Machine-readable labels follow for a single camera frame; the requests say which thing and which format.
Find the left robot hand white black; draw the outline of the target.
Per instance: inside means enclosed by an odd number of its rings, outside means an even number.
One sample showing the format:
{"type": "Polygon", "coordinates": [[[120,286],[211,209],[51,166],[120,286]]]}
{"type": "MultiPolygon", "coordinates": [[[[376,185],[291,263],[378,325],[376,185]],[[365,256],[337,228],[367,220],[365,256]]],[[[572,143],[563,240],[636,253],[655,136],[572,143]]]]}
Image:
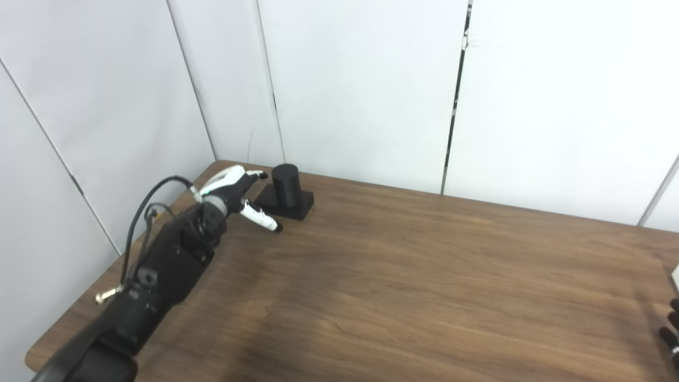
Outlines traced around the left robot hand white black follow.
{"type": "Polygon", "coordinates": [[[201,188],[201,196],[214,196],[225,203],[228,214],[239,213],[244,218],[269,231],[281,232],[281,223],[262,210],[259,205],[246,198],[246,193],[259,180],[267,179],[267,172],[247,171],[240,165],[230,166],[218,172],[201,188]]]}

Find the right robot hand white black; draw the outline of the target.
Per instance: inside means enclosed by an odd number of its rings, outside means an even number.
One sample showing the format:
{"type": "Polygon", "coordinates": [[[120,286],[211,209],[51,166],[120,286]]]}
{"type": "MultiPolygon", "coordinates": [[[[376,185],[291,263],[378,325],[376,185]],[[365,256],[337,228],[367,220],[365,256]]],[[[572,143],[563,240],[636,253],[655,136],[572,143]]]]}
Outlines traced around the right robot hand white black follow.
{"type": "Polygon", "coordinates": [[[662,341],[669,349],[670,360],[676,373],[678,373],[678,299],[673,298],[669,306],[671,308],[667,314],[667,321],[672,328],[667,326],[660,327],[658,333],[662,341]]]}

